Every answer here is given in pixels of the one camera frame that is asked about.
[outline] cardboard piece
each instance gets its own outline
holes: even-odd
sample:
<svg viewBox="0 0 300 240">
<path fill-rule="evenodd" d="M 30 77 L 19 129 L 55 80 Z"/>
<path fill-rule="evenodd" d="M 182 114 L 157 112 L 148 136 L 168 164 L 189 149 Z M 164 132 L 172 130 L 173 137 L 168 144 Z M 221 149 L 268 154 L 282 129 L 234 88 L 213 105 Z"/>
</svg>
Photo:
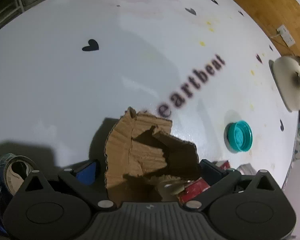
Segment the cardboard piece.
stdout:
<svg viewBox="0 0 300 240">
<path fill-rule="evenodd" d="M 171 120 L 128 108 L 105 144 L 109 199 L 117 205 L 122 201 L 161 201 L 151 177 L 200 177 L 195 144 L 170 135 L 171 127 Z"/>
</svg>

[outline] wall outlet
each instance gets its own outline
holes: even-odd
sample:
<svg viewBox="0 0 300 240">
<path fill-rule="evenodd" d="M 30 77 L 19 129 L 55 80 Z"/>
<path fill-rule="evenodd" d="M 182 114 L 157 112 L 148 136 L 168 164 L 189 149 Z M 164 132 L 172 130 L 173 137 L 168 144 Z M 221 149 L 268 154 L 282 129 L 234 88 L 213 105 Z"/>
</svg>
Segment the wall outlet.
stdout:
<svg viewBox="0 0 300 240">
<path fill-rule="evenodd" d="M 280 36 L 283 38 L 284 42 L 287 44 L 288 47 L 291 47 L 293 44 L 296 42 L 292 38 L 291 34 L 287 30 L 287 28 L 284 25 L 281 25 L 278 29 L 277 32 L 280 34 Z"/>
</svg>

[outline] red package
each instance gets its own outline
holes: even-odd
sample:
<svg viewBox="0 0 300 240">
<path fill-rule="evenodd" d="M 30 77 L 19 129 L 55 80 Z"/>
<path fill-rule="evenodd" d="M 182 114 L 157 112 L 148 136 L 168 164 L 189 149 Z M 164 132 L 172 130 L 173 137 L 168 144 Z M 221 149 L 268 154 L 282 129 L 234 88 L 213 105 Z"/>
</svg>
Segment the red package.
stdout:
<svg viewBox="0 0 300 240">
<path fill-rule="evenodd" d="M 224 171 L 228 168 L 230 168 L 230 162 L 229 161 L 220 161 L 215 163 L 216 166 L 223 169 Z"/>
<path fill-rule="evenodd" d="M 177 194 L 179 203 L 184 204 L 188 202 L 208 188 L 210 188 L 210 186 L 203 178 L 197 179 L 195 182 L 186 187 L 184 191 Z"/>
</svg>

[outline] plastic bottle cap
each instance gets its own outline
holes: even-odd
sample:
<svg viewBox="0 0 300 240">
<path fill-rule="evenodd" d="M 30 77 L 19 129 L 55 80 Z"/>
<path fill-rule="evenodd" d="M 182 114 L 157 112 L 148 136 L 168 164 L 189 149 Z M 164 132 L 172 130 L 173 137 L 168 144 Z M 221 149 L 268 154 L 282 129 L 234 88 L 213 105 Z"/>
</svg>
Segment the plastic bottle cap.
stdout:
<svg viewBox="0 0 300 240">
<path fill-rule="evenodd" d="M 247 152 L 252 146 L 252 131 L 245 121 L 231 124 L 228 130 L 228 141 L 237 152 Z"/>
</svg>

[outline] white table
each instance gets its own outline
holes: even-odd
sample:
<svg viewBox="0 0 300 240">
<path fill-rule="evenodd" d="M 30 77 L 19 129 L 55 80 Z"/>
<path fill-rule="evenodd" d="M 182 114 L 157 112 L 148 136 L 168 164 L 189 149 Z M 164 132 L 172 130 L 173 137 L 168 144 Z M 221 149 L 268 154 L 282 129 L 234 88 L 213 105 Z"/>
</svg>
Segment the white table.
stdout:
<svg viewBox="0 0 300 240">
<path fill-rule="evenodd" d="M 298 113 L 287 111 L 270 72 L 280 54 L 234 1 L 215 1 L 46 0 L 14 19 L 0 30 L 0 154 L 38 157 L 52 171 L 86 160 L 95 134 L 90 155 L 102 154 L 109 118 L 128 106 L 158 114 L 166 104 L 172 134 L 193 141 L 200 159 L 251 163 L 282 186 Z M 99 50 L 82 51 L 90 39 Z M 185 100 L 179 108 L 174 92 Z M 235 154 L 224 131 L 241 119 L 253 145 Z"/>
</svg>

